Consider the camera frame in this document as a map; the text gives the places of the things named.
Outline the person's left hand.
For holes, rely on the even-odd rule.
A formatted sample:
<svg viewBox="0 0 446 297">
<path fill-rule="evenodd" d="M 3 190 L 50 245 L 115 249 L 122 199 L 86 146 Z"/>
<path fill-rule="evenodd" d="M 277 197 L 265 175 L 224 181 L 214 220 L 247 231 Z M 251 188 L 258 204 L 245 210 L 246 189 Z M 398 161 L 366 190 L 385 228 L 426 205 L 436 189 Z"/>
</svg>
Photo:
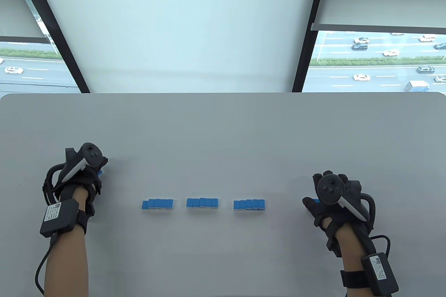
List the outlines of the person's left hand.
<svg viewBox="0 0 446 297">
<path fill-rule="evenodd" d="M 102 181 L 99 176 L 102 174 L 102 167 L 108 162 L 107 157 L 103 157 L 99 166 L 92 167 L 86 165 L 83 170 L 77 171 L 68 181 L 62 181 L 55 186 L 52 184 L 54 173 L 62 171 L 65 164 L 57 164 L 52 166 L 46 173 L 46 178 L 43 182 L 43 194 L 46 205 L 52 205 L 73 197 L 74 191 L 78 187 L 83 187 L 88 192 L 87 200 L 85 201 L 85 213 L 87 219 L 94 216 L 95 209 L 93 201 L 96 195 L 100 195 L 102 189 Z"/>
</svg>

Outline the person's right hand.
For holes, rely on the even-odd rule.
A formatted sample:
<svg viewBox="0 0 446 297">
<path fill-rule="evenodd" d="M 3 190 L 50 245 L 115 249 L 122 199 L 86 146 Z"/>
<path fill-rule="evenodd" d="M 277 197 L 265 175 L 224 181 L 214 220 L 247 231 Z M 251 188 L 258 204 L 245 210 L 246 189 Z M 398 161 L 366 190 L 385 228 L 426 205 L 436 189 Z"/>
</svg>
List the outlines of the person's right hand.
<svg viewBox="0 0 446 297">
<path fill-rule="evenodd" d="M 306 197 L 302 202 L 314 217 L 314 225 L 328 237 L 328 250 L 341 257 L 336 232 L 349 224 L 366 255 L 375 254 L 376 248 L 370 237 L 376 217 L 375 201 L 371 195 L 362 192 L 360 181 L 327 170 L 314 174 L 313 182 L 317 199 Z"/>
</svg>

